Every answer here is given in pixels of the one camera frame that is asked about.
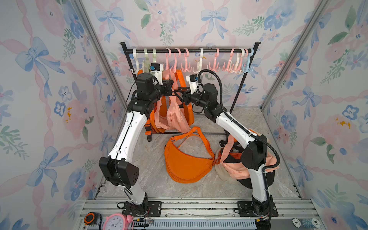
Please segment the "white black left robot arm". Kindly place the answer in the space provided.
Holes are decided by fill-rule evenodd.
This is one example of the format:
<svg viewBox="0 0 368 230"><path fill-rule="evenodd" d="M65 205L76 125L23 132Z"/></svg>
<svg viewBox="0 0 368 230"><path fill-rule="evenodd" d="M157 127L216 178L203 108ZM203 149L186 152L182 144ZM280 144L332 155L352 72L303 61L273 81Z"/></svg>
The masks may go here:
<svg viewBox="0 0 368 230"><path fill-rule="evenodd" d="M108 156L100 158L99 167L106 181L123 188L128 198L126 211L145 216L149 211L148 196L139 185L140 170L132 163L133 153L155 103L172 94L173 80L165 80L158 71L151 71L139 74L135 83L137 90L128 104L124 126Z"/></svg>

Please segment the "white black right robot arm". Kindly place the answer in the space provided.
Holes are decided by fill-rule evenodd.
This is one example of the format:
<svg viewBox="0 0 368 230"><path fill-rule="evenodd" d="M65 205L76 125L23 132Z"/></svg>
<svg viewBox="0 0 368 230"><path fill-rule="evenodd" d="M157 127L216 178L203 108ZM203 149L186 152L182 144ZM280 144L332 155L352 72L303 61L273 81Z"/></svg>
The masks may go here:
<svg viewBox="0 0 368 230"><path fill-rule="evenodd" d="M258 135L238 122L223 106L223 87L217 89L211 83L202 84L201 74L212 74L218 82L219 76L208 69L186 77L189 89L183 92L183 102L192 103L204 109L205 116L232 135L243 148L241 163L249 170L252 184L252 208L261 218L262 224L269 224L272 219L273 202L269 194L266 171L280 164L280 157L264 135Z"/></svg>

